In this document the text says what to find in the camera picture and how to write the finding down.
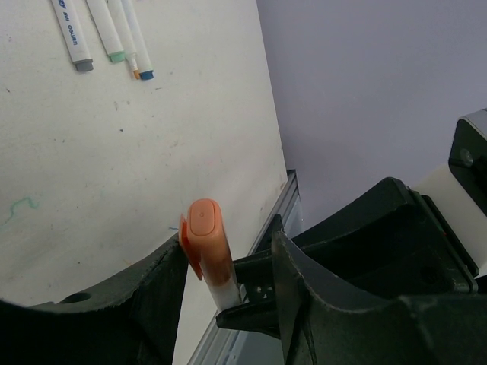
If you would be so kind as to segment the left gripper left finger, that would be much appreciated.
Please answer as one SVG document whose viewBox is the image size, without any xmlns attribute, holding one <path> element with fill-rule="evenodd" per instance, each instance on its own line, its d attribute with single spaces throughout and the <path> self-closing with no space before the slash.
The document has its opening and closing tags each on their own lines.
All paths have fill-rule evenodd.
<svg viewBox="0 0 487 365">
<path fill-rule="evenodd" d="M 188 261 L 178 236 L 59 303 L 1 302 L 3 364 L 170 364 Z"/>
</svg>

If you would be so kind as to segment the blue pen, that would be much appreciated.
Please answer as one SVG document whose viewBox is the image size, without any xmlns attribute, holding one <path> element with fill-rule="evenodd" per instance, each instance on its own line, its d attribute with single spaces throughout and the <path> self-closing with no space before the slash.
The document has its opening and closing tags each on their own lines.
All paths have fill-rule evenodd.
<svg viewBox="0 0 487 365">
<path fill-rule="evenodd" d="M 135 44 L 136 62 L 140 79 L 143 81 L 152 80 L 154 78 L 154 68 L 148 54 L 142 29 L 138 22 L 135 7 L 131 0 L 122 0 L 121 2 Z"/>
</svg>

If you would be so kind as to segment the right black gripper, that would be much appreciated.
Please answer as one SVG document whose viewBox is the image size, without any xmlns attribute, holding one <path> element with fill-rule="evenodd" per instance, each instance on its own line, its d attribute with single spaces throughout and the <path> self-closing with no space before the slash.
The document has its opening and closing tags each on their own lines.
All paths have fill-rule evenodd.
<svg viewBox="0 0 487 365">
<path fill-rule="evenodd" d="M 324 268 L 380 297 L 477 293 L 476 266 L 430 202 L 387 177 L 293 241 Z"/>
</svg>

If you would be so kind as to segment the orange pen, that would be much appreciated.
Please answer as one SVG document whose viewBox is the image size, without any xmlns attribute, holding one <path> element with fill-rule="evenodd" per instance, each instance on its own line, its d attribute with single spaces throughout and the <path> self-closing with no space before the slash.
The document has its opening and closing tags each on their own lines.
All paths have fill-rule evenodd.
<svg viewBox="0 0 487 365">
<path fill-rule="evenodd" d="M 113 23 L 119 35 L 121 44 L 123 45 L 125 58 L 129 64 L 129 68 L 133 73 L 135 79 L 139 80 L 140 74 L 138 71 L 138 65 L 136 60 L 137 52 L 132 33 L 123 9 L 123 4 L 120 0 L 107 0 L 107 7 L 110 11 L 110 15 L 113 19 Z"/>
</svg>

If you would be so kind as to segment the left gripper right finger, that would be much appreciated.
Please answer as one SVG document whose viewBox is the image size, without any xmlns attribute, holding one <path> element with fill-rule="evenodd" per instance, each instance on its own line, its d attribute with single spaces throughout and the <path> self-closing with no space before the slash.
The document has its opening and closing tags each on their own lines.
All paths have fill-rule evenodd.
<svg viewBox="0 0 487 365">
<path fill-rule="evenodd" d="M 400 296 L 359 289 L 272 238 L 272 268 L 286 364 L 484 364 L 486 298 Z"/>
</svg>

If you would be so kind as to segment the green capped pen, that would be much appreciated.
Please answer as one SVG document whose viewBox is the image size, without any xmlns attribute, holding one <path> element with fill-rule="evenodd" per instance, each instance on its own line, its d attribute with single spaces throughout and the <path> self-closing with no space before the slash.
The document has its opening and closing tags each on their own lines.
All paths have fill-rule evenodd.
<svg viewBox="0 0 487 365">
<path fill-rule="evenodd" d="M 104 0 L 87 0 L 86 2 L 107 57 L 112 63 L 123 62 L 125 52 L 107 2 Z"/>
</svg>

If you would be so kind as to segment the grey capped pen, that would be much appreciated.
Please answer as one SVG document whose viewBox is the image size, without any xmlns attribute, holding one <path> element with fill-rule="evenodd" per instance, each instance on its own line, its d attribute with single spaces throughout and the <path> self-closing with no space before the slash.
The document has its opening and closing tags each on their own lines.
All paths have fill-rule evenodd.
<svg viewBox="0 0 487 365">
<path fill-rule="evenodd" d="M 93 71 L 93 59 L 83 34 L 75 3 L 70 0 L 51 0 L 51 4 L 76 71 Z"/>
</svg>

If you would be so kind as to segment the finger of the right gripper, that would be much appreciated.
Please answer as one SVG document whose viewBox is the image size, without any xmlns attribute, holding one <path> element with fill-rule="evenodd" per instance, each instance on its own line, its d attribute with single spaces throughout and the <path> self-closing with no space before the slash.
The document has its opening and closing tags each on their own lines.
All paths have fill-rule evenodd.
<svg viewBox="0 0 487 365">
<path fill-rule="evenodd" d="M 220 329 L 280 336 L 271 240 L 275 232 L 283 229 L 282 216 L 274 215 L 256 247 L 248 256 L 234 262 L 237 283 L 243 290 L 243 302 L 216 316 L 216 324 Z"/>
</svg>

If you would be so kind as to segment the orange highlighter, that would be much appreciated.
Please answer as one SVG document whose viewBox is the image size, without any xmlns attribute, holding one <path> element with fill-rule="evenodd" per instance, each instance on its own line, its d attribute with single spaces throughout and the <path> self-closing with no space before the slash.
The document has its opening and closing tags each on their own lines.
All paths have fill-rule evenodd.
<svg viewBox="0 0 487 365">
<path fill-rule="evenodd" d="M 204 280 L 218 311 L 241 304 L 234 263 L 219 204 L 202 198 L 180 217 L 179 244 L 199 280 Z"/>
</svg>

